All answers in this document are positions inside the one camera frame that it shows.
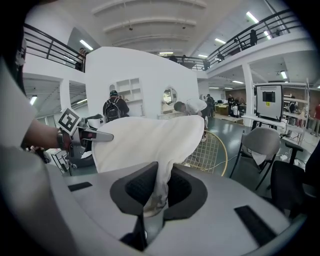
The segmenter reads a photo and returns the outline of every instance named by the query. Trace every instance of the white towel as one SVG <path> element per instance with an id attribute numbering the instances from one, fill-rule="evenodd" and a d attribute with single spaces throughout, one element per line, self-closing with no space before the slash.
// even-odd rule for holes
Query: white towel
<path id="1" fill-rule="evenodd" d="M 169 120 L 124 117 L 104 124 L 98 131 L 114 135 L 113 141 L 92 144 L 98 173 L 158 162 L 154 191 L 144 207 L 144 216 L 149 217 L 166 205 L 173 164 L 183 162 L 196 149 L 204 132 L 204 119 L 198 115 Z"/>

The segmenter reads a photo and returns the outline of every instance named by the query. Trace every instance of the office chair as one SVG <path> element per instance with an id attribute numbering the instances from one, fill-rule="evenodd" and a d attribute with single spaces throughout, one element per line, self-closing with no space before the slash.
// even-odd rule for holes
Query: office chair
<path id="1" fill-rule="evenodd" d="M 303 148 L 290 142 L 285 145 L 292 149 L 290 161 L 274 161 L 269 187 L 272 203 L 279 209 L 290 210 L 290 217 L 294 218 L 299 213 L 308 213 L 317 198 L 320 143 L 307 161 L 305 171 L 294 165 L 297 152 Z"/>

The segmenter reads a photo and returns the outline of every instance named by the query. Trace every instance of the ceiling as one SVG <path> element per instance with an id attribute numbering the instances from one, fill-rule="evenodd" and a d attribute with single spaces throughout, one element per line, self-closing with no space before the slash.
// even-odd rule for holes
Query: ceiling
<path id="1" fill-rule="evenodd" d="M 252 80 L 254 83 L 289 81 L 292 83 L 305 83 L 308 78 L 311 87 L 320 85 L 320 63 L 316 51 L 298 51 L 260 59 L 250 63 Z M 287 72 L 287 80 L 281 76 L 281 71 Z M 235 67 L 209 80 L 210 87 L 241 88 L 244 84 L 231 82 L 233 80 L 244 82 L 242 66 Z"/>
<path id="2" fill-rule="evenodd" d="M 181 55 L 195 50 L 242 1 L 61 0 L 59 4 L 83 27 L 94 24 L 91 28 L 112 46 Z"/>
<path id="3" fill-rule="evenodd" d="M 60 82 L 37 78 L 23 78 L 26 96 L 31 100 L 32 96 L 37 96 L 33 106 L 38 111 L 36 117 L 43 117 L 59 113 L 60 104 Z M 84 84 L 70 84 L 70 101 L 73 109 L 83 104 L 76 102 L 84 100 L 86 96 L 86 86 Z"/>
<path id="4" fill-rule="evenodd" d="M 268 1 L 277 12 L 288 9 L 280 0 Z M 216 38 L 227 42 L 243 30 L 254 25 L 255 23 L 246 15 L 247 12 L 250 12 L 259 21 L 273 14 L 264 0 L 243 0 L 236 10 L 219 23 L 217 28 L 193 53 L 193 57 L 198 57 L 199 54 L 208 56 L 222 46 L 222 43 L 215 41 Z"/>

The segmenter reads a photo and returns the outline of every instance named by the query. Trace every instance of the black slot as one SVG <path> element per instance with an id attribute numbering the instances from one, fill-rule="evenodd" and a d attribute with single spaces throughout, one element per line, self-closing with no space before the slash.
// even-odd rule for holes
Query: black slot
<path id="1" fill-rule="evenodd" d="M 276 237 L 276 234 L 250 206 L 241 206 L 234 210 L 259 246 L 264 246 Z"/>

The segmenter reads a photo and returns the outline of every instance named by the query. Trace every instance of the robotic arm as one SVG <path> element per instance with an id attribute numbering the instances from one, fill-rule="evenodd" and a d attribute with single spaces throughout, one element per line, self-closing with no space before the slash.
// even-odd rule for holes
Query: robotic arm
<path id="1" fill-rule="evenodd" d="M 81 159 L 84 152 L 88 151 L 88 148 L 91 148 L 93 141 L 110 142 L 114 139 L 113 134 L 88 128 L 86 119 L 79 117 L 70 108 L 62 112 L 58 123 L 62 133 L 67 133 L 70 136 L 71 144 L 68 152 L 70 158 Z"/>

